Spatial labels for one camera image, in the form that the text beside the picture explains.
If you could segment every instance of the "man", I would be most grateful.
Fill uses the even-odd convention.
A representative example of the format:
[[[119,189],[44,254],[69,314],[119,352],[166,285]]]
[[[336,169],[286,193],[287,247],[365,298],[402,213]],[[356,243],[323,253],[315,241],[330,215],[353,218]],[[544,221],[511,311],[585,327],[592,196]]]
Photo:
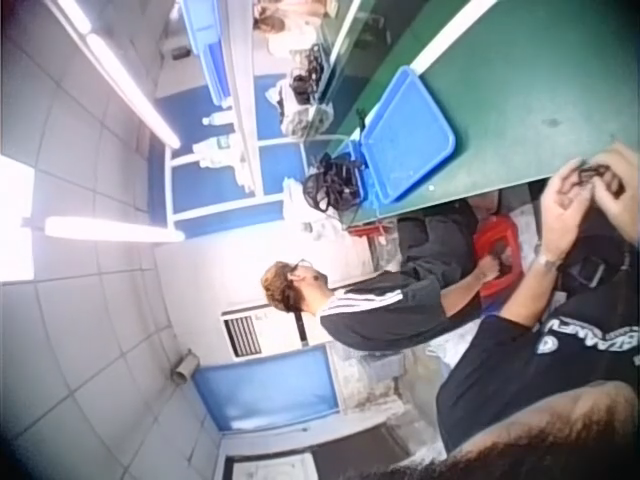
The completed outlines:
[[[382,272],[333,292],[311,265],[276,262],[262,278],[271,305],[316,316],[336,341],[355,350],[390,352],[444,335],[481,313],[478,291],[499,262],[476,265],[477,218],[466,201],[431,208],[398,221],[399,272]]]
[[[605,178],[580,185],[572,162],[549,181],[536,262],[438,392],[449,457],[362,478],[638,478],[638,157],[614,144],[592,163],[610,168]],[[592,201],[629,242],[629,262],[538,324]]]

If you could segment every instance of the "blue tray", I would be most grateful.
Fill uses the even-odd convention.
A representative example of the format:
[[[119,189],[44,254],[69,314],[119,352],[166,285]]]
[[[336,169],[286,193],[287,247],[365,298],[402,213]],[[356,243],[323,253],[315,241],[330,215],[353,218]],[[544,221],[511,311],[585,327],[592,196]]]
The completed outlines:
[[[182,16],[191,51],[199,56],[204,47],[220,41],[217,0],[182,0]]]
[[[216,42],[203,45],[200,63],[209,87],[211,100],[213,100],[214,105],[222,105],[227,98],[231,97],[227,71],[224,68],[222,43]]]
[[[420,78],[402,67],[362,132],[361,144],[378,197],[389,204],[446,160],[456,139]]]

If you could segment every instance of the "black t-shirt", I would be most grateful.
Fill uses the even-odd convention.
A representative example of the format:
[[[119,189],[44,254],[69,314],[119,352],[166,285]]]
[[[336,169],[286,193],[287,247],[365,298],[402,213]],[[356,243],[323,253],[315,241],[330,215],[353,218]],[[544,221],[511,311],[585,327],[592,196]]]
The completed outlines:
[[[619,282],[571,298],[535,331],[487,317],[437,395],[445,449],[593,381],[619,380],[637,391],[639,363],[638,293]]]
[[[440,293],[448,282],[434,272],[454,270],[449,281],[453,283],[460,277],[458,267],[427,260],[421,266],[423,271],[412,264],[400,272],[383,272],[337,293],[318,312],[321,325],[334,340],[354,350],[392,352],[421,345],[478,318],[478,296],[450,318],[443,310]]]

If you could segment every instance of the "green workbench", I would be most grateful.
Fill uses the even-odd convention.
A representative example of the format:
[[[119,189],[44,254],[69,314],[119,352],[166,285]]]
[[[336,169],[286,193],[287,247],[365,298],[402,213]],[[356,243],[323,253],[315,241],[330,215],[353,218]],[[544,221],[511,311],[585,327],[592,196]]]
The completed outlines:
[[[637,46],[631,3],[500,1],[421,76],[456,133],[455,154],[380,215],[361,207],[354,223],[543,178],[613,139],[637,147]],[[352,128],[353,115],[341,130]]]

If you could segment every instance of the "wristwatch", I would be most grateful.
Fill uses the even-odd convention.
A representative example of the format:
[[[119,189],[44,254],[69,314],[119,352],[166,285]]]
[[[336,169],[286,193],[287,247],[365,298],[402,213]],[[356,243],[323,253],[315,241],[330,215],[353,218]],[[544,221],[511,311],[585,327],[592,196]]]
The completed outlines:
[[[551,260],[541,251],[540,243],[537,243],[534,249],[534,253],[536,254],[536,262],[544,267],[545,270],[549,272],[555,272],[558,270],[558,267],[562,265],[562,260]]]

